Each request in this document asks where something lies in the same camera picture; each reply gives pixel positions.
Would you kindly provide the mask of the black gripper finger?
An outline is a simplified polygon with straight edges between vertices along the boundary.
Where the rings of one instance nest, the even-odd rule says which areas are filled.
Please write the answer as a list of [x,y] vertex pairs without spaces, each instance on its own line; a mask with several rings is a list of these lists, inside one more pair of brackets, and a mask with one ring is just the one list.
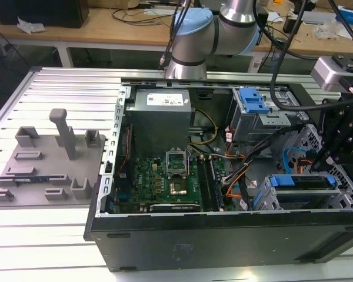
[[334,165],[340,165],[342,160],[349,158],[350,148],[351,142],[347,137],[322,140],[321,149],[314,159],[314,171],[328,171]]
[[331,169],[331,156],[328,141],[328,109],[320,111],[319,123],[318,123],[318,135],[321,138],[321,148],[316,154],[316,157],[311,165],[312,172],[328,172]]

